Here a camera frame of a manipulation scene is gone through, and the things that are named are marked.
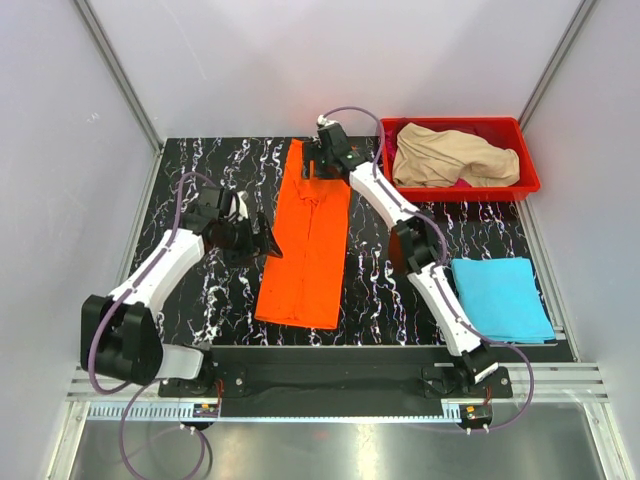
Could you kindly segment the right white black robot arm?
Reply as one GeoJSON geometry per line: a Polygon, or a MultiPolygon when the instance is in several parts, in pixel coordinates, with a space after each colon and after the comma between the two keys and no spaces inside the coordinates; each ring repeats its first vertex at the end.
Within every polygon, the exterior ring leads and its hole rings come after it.
{"type": "Polygon", "coordinates": [[[316,125],[316,137],[303,143],[302,177],[342,180],[382,218],[389,230],[393,270],[408,278],[444,336],[453,361],[449,381],[463,395],[480,394],[497,371],[498,361],[449,285],[443,233],[393,187],[374,161],[352,148],[339,122],[321,116],[316,125]]]}

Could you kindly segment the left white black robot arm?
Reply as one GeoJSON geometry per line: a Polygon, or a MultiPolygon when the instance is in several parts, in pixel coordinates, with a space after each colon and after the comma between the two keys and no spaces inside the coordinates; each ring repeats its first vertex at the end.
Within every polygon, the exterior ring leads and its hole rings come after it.
{"type": "Polygon", "coordinates": [[[171,293],[211,252],[221,252],[230,264],[282,255],[266,215],[250,217],[244,194],[204,188],[178,211],[160,244],[133,274],[109,294],[84,301],[80,364],[96,392],[110,392],[99,384],[100,376],[123,387],[178,380],[196,396],[214,388],[216,372],[207,349],[166,344],[156,327],[171,293]]]}

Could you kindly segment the orange t shirt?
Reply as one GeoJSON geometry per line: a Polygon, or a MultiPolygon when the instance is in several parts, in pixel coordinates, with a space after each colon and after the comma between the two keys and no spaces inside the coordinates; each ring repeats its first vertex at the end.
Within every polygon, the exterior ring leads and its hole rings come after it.
{"type": "Polygon", "coordinates": [[[345,270],[351,188],[302,177],[303,142],[291,142],[273,233],[282,251],[268,257],[255,317],[275,324],[337,328],[345,270]]]}

